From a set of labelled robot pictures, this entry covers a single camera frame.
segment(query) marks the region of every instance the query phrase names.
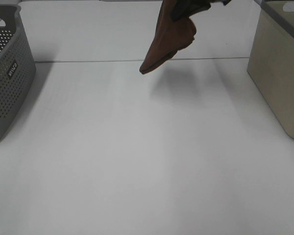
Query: white table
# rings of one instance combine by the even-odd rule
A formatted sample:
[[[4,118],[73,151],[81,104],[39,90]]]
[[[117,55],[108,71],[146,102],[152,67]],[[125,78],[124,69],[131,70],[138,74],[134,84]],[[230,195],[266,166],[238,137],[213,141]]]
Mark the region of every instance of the white table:
[[[0,142],[0,234],[294,234],[294,141],[247,61],[37,64]]]
[[[25,1],[21,17],[36,61],[142,60],[161,2]],[[196,40],[174,58],[249,57],[260,7],[216,3],[192,17]]]

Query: basket label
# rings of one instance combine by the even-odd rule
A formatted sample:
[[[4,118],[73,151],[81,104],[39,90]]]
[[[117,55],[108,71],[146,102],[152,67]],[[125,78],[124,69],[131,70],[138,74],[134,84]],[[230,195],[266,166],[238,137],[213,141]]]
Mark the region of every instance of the basket label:
[[[8,75],[8,77],[11,79],[16,71],[16,69],[18,68],[18,63],[16,62],[16,60],[13,61],[11,67],[9,68],[8,72],[6,73]]]

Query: basket rim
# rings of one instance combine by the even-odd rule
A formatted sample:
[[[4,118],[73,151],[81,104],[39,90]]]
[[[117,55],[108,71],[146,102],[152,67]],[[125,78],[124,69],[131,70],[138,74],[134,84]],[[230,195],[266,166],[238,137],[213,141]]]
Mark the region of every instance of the basket rim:
[[[5,45],[5,47],[3,48],[3,50],[0,52],[0,54],[6,54],[11,46],[16,42],[17,38],[19,37],[19,35],[21,34],[21,16],[20,16],[20,11],[21,11],[21,7],[19,5],[15,5],[15,4],[0,4],[0,6],[12,6],[15,7],[15,12],[14,12],[14,20],[15,20],[15,33],[13,35],[13,37],[11,38],[11,40],[7,43],[7,45]]]

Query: brown fabric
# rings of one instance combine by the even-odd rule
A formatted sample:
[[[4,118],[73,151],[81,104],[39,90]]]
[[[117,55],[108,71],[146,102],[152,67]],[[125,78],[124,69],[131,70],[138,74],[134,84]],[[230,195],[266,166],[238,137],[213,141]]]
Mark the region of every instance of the brown fabric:
[[[196,27],[189,18],[173,22],[170,13],[177,0],[163,0],[159,13],[154,40],[140,67],[146,74],[171,59],[178,50],[188,47],[194,40]]]

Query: perforated basket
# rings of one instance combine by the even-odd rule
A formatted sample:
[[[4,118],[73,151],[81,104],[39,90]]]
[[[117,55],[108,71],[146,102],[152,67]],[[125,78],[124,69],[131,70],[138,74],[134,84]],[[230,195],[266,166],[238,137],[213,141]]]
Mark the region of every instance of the perforated basket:
[[[18,113],[36,67],[17,5],[0,5],[0,139]]]

